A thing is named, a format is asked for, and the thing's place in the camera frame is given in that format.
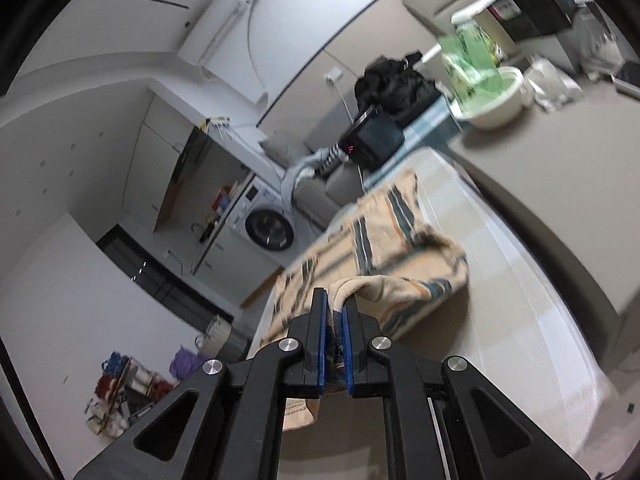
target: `striped towel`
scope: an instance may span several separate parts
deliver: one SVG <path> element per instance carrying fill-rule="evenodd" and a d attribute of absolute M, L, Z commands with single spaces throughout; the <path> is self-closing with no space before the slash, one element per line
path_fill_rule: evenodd
<path fill-rule="evenodd" d="M 327 289 L 334 312 L 356 294 L 358 309 L 394 337 L 462 288 L 468 277 L 466 255 L 425 224 L 417 197 L 417 177 L 408 169 L 358 200 L 337 232 L 311 245 L 278 277 L 273 318 L 262 345 L 286 336 L 291 319 L 309 311 L 316 286 Z M 331 316 L 329 323 L 337 335 Z M 313 423 L 317 402 L 289 399 L 284 428 Z"/>

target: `washing machine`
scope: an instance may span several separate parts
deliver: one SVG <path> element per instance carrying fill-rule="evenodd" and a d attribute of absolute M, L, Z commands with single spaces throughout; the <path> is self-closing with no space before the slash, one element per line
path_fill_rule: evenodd
<path fill-rule="evenodd" d="M 279 192 L 254 176 L 228 216 L 231 229 L 287 267 L 322 229 L 296 210 L 287 212 Z"/>

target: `purple bag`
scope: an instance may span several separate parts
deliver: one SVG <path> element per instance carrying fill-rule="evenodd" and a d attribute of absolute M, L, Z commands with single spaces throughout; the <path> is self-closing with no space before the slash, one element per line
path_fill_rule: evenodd
<path fill-rule="evenodd" d="M 202 366 L 207 359 L 197 356 L 189 349 L 180 345 L 174 360 L 169 365 L 169 373 L 179 381 L 190 376 L 199 366 Z"/>

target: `smartphone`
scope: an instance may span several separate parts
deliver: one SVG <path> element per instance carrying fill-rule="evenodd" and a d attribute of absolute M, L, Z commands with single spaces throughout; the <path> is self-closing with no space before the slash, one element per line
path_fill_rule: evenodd
<path fill-rule="evenodd" d="M 640 64 L 627 61 L 612 79 L 618 92 L 640 99 Z"/>

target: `white label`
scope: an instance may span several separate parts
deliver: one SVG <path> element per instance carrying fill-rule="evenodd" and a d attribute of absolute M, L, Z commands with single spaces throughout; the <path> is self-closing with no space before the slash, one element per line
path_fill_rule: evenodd
<path fill-rule="evenodd" d="M 492 8 L 495 13 L 500 16 L 500 19 L 505 22 L 522 14 L 520 7 L 518 7 L 513 0 L 500 0 L 499 2 L 495 2 Z"/>

